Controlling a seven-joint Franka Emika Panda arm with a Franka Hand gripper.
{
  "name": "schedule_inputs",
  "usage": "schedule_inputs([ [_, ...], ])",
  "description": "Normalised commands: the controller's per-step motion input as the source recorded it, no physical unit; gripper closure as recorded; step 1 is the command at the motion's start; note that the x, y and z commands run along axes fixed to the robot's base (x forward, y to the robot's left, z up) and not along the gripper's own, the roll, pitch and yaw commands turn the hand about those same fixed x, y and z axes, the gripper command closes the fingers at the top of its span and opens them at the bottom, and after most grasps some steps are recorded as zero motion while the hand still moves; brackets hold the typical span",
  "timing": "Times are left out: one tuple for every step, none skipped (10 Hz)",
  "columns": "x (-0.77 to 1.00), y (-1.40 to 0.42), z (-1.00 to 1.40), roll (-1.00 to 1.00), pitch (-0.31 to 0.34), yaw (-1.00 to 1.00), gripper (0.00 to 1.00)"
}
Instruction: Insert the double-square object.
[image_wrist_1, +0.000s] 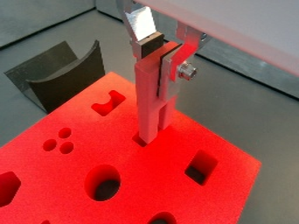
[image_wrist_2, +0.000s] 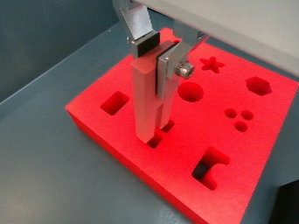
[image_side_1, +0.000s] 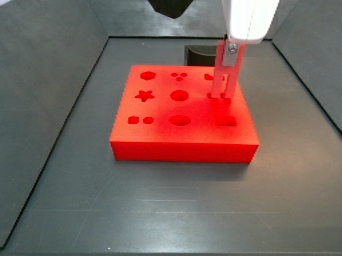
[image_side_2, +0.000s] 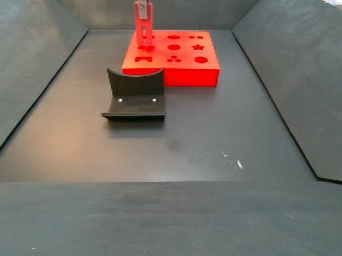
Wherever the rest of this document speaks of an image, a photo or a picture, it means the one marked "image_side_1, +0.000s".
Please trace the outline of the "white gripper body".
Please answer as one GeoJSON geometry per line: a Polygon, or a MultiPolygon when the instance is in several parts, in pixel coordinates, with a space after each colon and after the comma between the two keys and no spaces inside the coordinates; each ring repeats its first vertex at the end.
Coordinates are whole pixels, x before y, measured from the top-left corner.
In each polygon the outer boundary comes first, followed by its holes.
{"type": "Polygon", "coordinates": [[[279,0],[222,0],[226,34],[234,44],[259,44],[278,8],[279,0]]]}

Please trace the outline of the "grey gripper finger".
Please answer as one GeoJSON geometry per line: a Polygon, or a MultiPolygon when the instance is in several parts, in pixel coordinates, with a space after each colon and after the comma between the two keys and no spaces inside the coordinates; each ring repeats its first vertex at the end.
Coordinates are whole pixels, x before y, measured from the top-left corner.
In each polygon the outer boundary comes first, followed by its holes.
{"type": "Polygon", "coordinates": [[[235,62],[238,59],[238,53],[239,53],[239,45],[226,41],[224,49],[223,49],[223,59],[222,59],[223,66],[234,66],[235,65],[235,62]]]}

